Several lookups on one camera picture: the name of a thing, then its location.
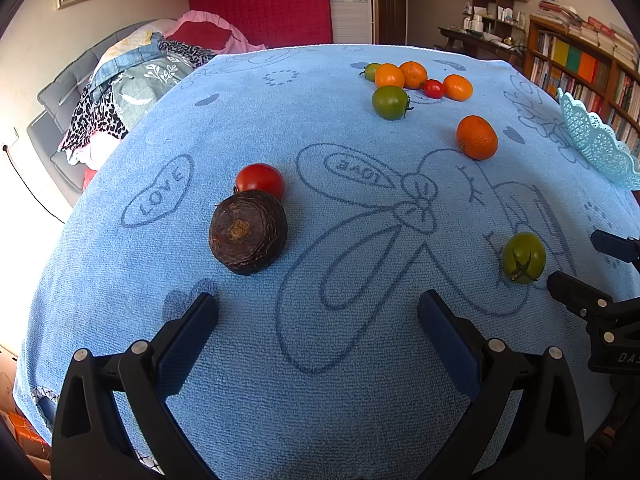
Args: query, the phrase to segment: screw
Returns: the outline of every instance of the screw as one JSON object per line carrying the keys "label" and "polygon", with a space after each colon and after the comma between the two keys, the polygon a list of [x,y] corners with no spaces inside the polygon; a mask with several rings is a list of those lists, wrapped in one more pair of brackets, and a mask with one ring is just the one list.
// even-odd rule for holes
{"label": "screw", "polygon": [[489,340],[489,348],[494,352],[502,352],[504,350],[504,342],[499,339]]}
{"label": "screw", "polygon": [[552,346],[549,349],[549,355],[551,355],[553,359],[562,359],[562,350],[557,346]]}
{"label": "screw", "polygon": [[76,353],[74,354],[74,359],[78,362],[84,361],[88,355],[89,355],[89,351],[86,348],[81,348],[79,350],[76,350]]}
{"label": "screw", "polygon": [[135,343],[133,343],[133,345],[131,345],[131,351],[134,354],[142,354],[146,352],[147,348],[149,348],[149,343],[143,340],[136,341]]}

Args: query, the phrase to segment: denim fabric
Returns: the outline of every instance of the denim fabric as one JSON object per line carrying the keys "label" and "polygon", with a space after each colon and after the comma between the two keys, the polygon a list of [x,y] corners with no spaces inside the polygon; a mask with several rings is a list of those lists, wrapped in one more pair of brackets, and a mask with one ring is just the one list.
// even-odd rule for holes
{"label": "denim fabric", "polygon": [[158,49],[158,41],[161,39],[162,34],[156,32],[151,36],[151,43],[148,45],[129,50],[102,65],[91,81],[91,86],[89,86],[92,101],[97,103],[100,100],[100,97],[102,97],[107,89],[109,81],[114,76],[117,76],[132,66],[162,57],[162,51]]}

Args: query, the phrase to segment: tangerine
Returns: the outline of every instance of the tangerine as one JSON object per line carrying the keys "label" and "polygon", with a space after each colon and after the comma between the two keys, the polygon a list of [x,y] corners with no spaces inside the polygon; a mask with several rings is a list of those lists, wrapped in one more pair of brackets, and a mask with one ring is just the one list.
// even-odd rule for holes
{"label": "tangerine", "polygon": [[404,74],[397,66],[391,63],[385,63],[376,70],[376,86],[404,86]]}
{"label": "tangerine", "polygon": [[460,121],[456,140],[462,153],[475,160],[487,160],[498,150],[498,136],[494,129],[477,115],[469,115]]}
{"label": "tangerine", "polygon": [[407,61],[400,65],[404,75],[404,87],[410,90],[419,90],[427,82],[427,70],[417,61]]}
{"label": "tangerine", "polygon": [[458,74],[451,74],[444,78],[444,95],[454,101],[466,101],[474,93],[474,87],[469,79]]}

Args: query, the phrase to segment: pink blanket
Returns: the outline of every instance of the pink blanket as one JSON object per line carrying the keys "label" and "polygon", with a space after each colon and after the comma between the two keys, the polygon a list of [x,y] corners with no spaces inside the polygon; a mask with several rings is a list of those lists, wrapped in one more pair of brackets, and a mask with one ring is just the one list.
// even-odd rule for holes
{"label": "pink blanket", "polygon": [[244,34],[235,28],[231,23],[217,14],[205,12],[204,10],[190,10],[186,12],[175,24],[175,27],[168,30],[164,36],[171,36],[184,22],[211,22],[220,28],[231,31],[231,36],[226,41],[226,45],[222,50],[214,50],[216,54],[244,54],[245,52],[255,52],[256,50],[265,50],[265,46],[252,45],[247,41]]}

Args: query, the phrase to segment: blue towel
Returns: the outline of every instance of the blue towel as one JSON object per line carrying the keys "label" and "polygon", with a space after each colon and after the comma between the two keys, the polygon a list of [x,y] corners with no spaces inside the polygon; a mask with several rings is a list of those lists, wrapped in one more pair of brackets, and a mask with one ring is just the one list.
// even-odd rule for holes
{"label": "blue towel", "polygon": [[[410,91],[406,118],[380,118],[358,74],[408,60],[438,80],[465,76],[472,98]],[[456,145],[471,114],[499,138],[483,162]],[[207,231],[252,162],[283,173],[289,236],[247,277],[212,257]],[[50,438],[49,399],[74,350],[121,352],[206,291],[220,321],[168,406],[220,478],[414,478],[468,404],[418,323],[418,298],[434,288],[487,338],[562,348],[590,435],[614,393],[588,371],[584,322],[551,299],[546,277],[563,270],[616,300],[640,296],[632,266],[590,243],[595,229],[637,236],[638,213],[571,147],[558,104],[504,62],[357,45],[217,56],[162,97],[78,201],[33,300],[16,400]],[[519,231],[546,246],[532,285],[500,272]]]}

